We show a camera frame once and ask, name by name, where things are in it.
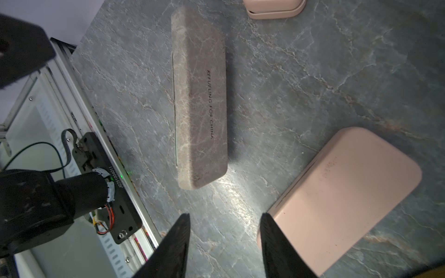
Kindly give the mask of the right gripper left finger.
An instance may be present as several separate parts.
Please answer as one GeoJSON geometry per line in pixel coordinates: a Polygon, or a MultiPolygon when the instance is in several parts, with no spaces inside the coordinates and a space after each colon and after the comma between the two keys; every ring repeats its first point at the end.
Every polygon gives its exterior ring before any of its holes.
{"type": "Polygon", "coordinates": [[[190,215],[182,214],[134,277],[184,278],[187,269],[190,232],[190,215]]]}

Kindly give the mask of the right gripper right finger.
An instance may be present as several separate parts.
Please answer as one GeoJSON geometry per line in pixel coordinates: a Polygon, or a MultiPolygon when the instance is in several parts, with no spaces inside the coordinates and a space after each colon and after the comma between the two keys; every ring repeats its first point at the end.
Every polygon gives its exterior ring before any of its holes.
{"type": "Polygon", "coordinates": [[[268,278],[315,278],[316,274],[301,259],[272,216],[260,220],[261,249],[268,278]]]}

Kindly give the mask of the pink case black sunglasses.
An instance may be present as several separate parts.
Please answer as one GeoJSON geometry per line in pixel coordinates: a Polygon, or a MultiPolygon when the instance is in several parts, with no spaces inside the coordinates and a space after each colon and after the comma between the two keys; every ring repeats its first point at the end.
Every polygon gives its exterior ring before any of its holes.
{"type": "Polygon", "coordinates": [[[337,132],[267,212],[322,275],[420,183],[419,165],[361,127],[337,132]]]}

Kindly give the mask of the grey mint case red sunglasses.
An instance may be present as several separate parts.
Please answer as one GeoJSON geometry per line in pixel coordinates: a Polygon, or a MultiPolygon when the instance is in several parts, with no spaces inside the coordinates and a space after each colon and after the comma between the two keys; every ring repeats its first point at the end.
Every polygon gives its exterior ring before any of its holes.
{"type": "Polygon", "coordinates": [[[171,24],[178,185],[197,190],[228,168],[225,36],[186,6],[171,24]]]}

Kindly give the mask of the pink hard glasses case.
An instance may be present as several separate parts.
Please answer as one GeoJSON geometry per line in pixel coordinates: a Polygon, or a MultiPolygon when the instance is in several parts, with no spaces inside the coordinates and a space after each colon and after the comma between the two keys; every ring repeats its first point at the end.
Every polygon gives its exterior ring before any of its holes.
{"type": "Polygon", "coordinates": [[[307,0],[243,0],[247,14],[255,20],[286,19],[297,16],[307,0]]]}

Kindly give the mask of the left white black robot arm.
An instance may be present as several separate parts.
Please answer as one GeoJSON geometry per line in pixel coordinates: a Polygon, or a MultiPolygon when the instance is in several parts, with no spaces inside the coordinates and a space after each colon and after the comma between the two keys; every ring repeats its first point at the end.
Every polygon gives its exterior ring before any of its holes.
{"type": "MultiPolygon", "coordinates": [[[[41,69],[56,53],[45,31],[1,15],[1,87],[41,69]]],[[[1,171],[1,258],[63,235],[74,220],[114,200],[103,169],[55,181],[54,170],[1,171]]]]}

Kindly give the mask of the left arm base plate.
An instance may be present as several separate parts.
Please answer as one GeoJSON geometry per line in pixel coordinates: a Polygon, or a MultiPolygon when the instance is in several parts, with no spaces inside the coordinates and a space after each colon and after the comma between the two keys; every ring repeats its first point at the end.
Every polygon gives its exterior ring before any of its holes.
{"type": "Polygon", "coordinates": [[[112,165],[98,137],[86,133],[72,155],[82,176],[89,184],[86,186],[87,200],[95,201],[99,212],[97,229],[101,234],[110,234],[116,244],[121,244],[142,226],[126,189],[124,180],[112,165]]]}

